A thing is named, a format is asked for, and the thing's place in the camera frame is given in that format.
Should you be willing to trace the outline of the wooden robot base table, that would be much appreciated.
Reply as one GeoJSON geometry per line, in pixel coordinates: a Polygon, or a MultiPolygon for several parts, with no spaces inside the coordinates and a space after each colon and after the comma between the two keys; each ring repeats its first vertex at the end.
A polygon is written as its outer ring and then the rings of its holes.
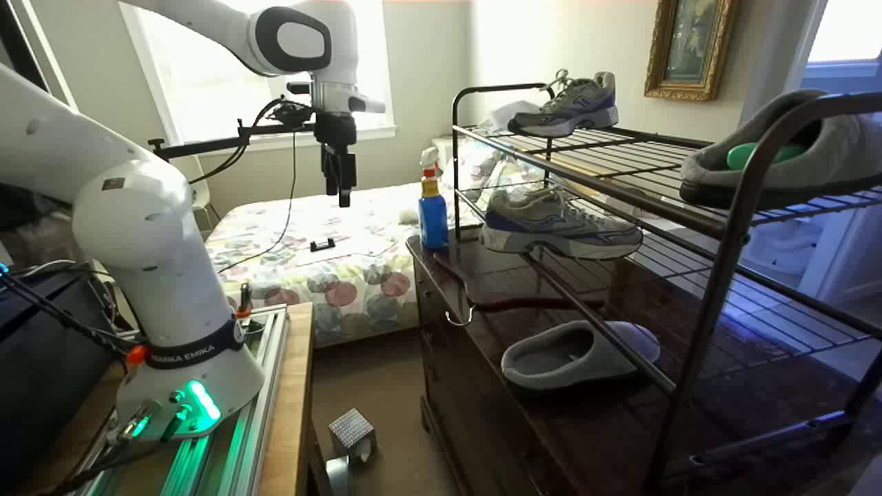
{"type": "MultiPolygon", "coordinates": [[[[313,433],[313,305],[269,305],[257,318],[266,321],[257,357],[269,386],[242,413],[212,435],[165,442],[149,456],[103,471],[74,496],[304,496],[313,433]]],[[[116,426],[118,379],[118,369],[105,371],[12,496],[48,496],[105,452],[116,426]]]]}

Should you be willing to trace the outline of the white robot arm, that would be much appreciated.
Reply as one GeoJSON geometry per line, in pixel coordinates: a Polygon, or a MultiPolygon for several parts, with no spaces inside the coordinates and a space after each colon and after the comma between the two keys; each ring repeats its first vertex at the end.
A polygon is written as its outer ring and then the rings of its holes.
{"type": "MultiPolygon", "coordinates": [[[[357,186],[359,29],[347,0],[240,11],[220,0],[127,0],[229,48],[245,68],[313,77],[325,193],[357,186]]],[[[147,360],[116,397],[139,438],[194,438],[266,382],[194,218],[191,183],[154,150],[0,68],[0,182],[73,205],[77,244],[125,288],[147,360]]]]}

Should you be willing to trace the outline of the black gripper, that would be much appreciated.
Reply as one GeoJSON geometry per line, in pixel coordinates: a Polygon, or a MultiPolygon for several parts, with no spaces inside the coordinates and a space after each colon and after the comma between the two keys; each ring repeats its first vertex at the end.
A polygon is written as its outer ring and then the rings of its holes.
{"type": "Polygon", "coordinates": [[[351,114],[321,113],[315,138],[324,143],[324,176],[325,193],[340,198],[340,205],[351,205],[351,189],[357,186],[357,121],[351,114]]]}

